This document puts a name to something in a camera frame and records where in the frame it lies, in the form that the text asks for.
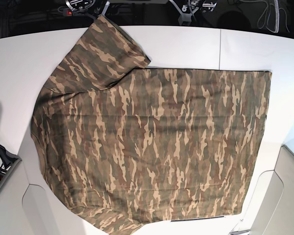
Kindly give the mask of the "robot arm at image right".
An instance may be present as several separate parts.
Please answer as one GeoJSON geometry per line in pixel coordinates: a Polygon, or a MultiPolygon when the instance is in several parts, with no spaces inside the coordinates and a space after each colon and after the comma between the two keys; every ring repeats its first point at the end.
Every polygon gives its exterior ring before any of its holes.
{"type": "Polygon", "coordinates": [[[202,27],[206,24],[214,27],[204,17],[204,13],[213,12],[217,6],[217,0],[169,0],[179,13],[180,26],[190,26],[192,23],[202,27]]]}

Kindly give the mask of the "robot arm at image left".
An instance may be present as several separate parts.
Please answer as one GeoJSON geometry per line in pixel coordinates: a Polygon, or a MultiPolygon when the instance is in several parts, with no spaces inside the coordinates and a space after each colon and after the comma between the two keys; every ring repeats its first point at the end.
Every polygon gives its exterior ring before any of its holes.
{"type": "Polygon", "coordinates": [[[109,6],[108,0],[66,0],[65,6],[61,10],[64,16],[73,15],[99,15],[106,6],[109,6]]]}

